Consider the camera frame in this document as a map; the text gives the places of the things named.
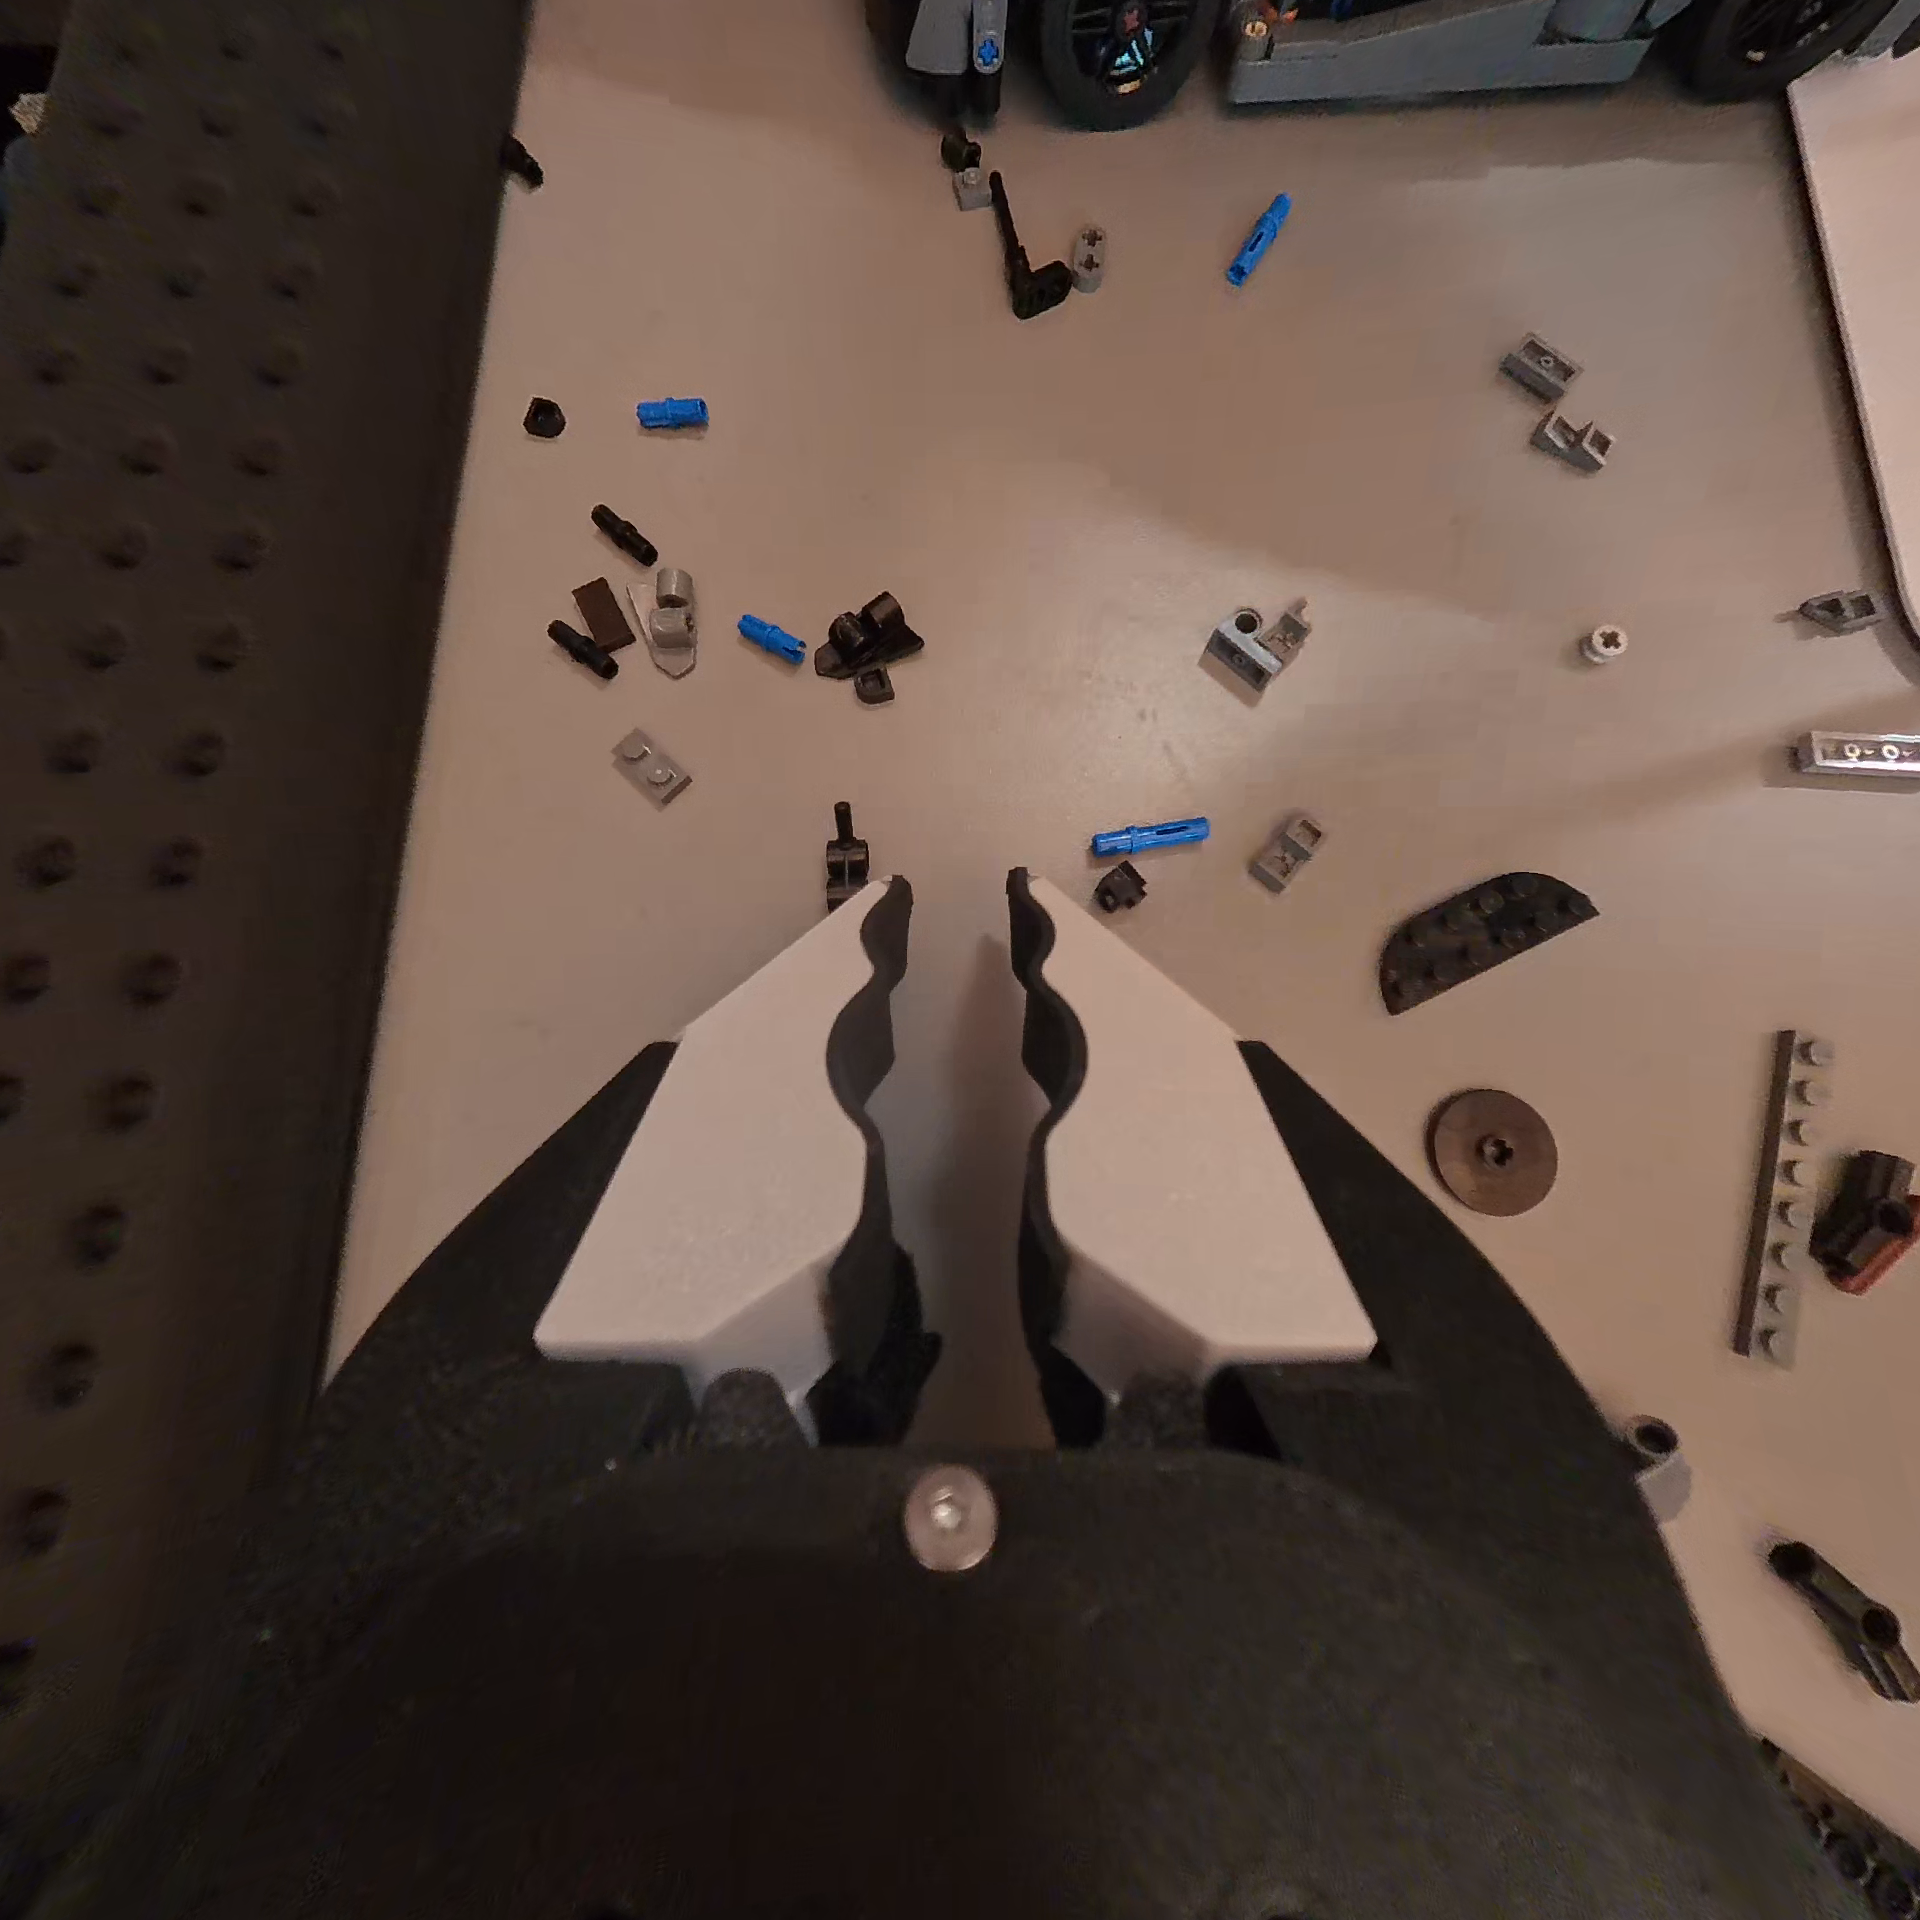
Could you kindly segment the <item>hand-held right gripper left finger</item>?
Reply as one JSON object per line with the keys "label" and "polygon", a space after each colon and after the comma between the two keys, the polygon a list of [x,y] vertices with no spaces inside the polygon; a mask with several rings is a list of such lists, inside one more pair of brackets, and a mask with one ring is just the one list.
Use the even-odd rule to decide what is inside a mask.
{"label": "hand-held right gripper left finger", "polygon": [[895,1239],[873,1095],[915,894],[863,884],[694,1018],[536,1326],[549,1359],[757,1374],[815,1438],[895,1444],[941,1339]]}

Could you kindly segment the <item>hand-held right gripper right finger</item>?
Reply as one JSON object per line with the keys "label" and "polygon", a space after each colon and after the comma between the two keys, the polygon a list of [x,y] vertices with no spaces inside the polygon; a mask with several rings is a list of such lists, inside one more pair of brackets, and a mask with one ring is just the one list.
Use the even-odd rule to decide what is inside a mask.
{"label": "hand-held right gripper right finger", "polygon": [[1372,1359],[1238,1032],[1051,879],[1013,869],[1006,912],[1041,1098],[1016,1294],[1054,1443],[1102,1443],[1140,1384],[1204,1406],[1231,1370]]}

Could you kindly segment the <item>black lego connector with blue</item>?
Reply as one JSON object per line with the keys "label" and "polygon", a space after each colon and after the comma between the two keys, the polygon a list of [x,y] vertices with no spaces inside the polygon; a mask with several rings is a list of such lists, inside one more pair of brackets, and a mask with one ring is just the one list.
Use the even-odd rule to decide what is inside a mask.
{"label": "black lego connector with blue", "polygon": [[820,679],[854,680],[861,675],[918,655],[923,645],[923,637],[908,624],[899,599],[891,592],[880,592],[829,624],[812,666]]}

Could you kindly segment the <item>grey lego sports car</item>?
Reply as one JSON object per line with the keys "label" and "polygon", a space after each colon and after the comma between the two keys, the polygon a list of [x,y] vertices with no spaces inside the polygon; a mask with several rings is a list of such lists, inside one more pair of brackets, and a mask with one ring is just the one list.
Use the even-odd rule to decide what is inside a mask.
{"label": "grey lego sports car", "polygon": [[1916,2],[869,2],[875,50],[995,117],[1015,50],[1080,130],[1140,128],[1206,60],[1230,104],[1406,104],[1629,80],[1649,55],[1712,104],[1832,58],[1903,58]]}

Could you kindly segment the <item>dark round lego dish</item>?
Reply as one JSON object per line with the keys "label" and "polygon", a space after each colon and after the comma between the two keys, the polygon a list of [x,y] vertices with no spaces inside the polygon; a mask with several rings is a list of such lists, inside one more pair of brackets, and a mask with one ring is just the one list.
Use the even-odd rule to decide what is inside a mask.
{"label": "dark round lego dish", "polygon": [[1425,1154],[1439,1186],[1476,1216],[1533,1211],[1558,1173],[1545,1118],[1500,1087],[1444,1098],[1428,1115]]}

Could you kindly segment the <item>grey lego pin joiner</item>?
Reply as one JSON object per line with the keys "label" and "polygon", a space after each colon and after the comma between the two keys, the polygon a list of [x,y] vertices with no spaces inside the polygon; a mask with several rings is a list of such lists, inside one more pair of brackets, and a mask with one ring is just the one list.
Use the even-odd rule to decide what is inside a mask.
{"label": "grey lego pin joiner", "polygon": [[1694,1488],[1692,1466],[1681,1451],[1677,1428],[1667,1420],[1636,1415],[1619,1426],[1619,1447],[1656,1526],[1677,1519]]}

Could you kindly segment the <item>dark grey long lego plate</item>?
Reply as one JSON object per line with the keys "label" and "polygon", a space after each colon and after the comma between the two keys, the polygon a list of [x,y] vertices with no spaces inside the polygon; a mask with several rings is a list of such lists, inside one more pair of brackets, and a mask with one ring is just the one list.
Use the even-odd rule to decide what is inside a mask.
{"label": "dark grey long lego plate", "polygon": [[1832,1044],[1809,1031],[1783,1028],[1773,1040],[1732,1349],[1776,1371],[1793,1367],[1804,1294],[1817,1272],[1809,1242],[1832,1061]]}

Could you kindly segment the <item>black and brown lego connector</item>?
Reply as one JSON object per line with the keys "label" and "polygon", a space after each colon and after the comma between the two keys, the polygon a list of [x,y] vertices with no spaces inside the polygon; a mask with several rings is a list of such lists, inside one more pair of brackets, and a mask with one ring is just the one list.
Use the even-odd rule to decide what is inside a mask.
{"label": "black and brown lego connector", "polygon": [[1808,1247],[1825,1283],[1857,1298],[1907,1256],[1916,1239],[1916,1165],[1878,1150],[1857,1150],[1841,1163]]}

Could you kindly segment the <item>black lego double pin connector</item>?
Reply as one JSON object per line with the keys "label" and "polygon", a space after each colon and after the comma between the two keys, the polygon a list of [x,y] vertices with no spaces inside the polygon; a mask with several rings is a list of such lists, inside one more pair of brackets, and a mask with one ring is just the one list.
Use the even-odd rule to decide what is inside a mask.
{"label": "black lego double pin connector", "polygon": [[1917,1666],[1903,1642],[1903,1624],[1889,1607],[1870,1597],[1808,1543],[1771,1543],[1767,1566],[1798,1592],[1846,1663],[1878,1698],[1917,1704]]}

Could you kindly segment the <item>black long studded lego plate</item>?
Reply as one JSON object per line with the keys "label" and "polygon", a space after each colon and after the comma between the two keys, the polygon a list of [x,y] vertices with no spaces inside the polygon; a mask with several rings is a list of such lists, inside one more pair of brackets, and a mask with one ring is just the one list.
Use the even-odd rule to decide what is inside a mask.
{"label": "black long studded lego plate", "polygon": [[1838,1884],[1849,1888],[1854,1909],[1877,1917],[1916,1917],[1916,1839],[1892,1830],[1776,1742],[1758,1734],[1755,1749]]}

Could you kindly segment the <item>white rounded board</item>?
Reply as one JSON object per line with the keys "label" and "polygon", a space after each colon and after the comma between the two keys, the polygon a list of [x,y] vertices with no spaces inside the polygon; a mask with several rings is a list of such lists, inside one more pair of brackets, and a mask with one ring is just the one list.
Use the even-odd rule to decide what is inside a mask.
{"label": "white rounded board", "polygon": [[1917,635],[1917,52],[1845,58],[1788,94],[1792,134],[1878,514]]}

